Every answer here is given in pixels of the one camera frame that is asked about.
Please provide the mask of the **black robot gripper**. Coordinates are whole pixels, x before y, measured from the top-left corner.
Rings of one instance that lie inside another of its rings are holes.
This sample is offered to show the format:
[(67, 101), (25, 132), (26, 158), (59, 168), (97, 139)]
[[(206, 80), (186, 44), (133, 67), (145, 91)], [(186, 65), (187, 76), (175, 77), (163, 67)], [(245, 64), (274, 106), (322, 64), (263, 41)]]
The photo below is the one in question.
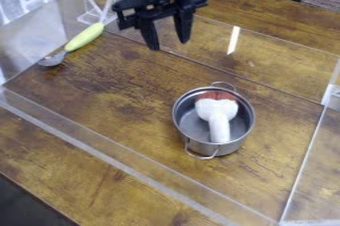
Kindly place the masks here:
[(130, 27), (141, 30), (150, 50), (159, 49), (159, 41), (153, 20), (173, 16), (178, 41), (189, 40), (194, 9), (203, 6), (206, 0), (119, 0), (111, 10), (118, 16), (121, 30)]

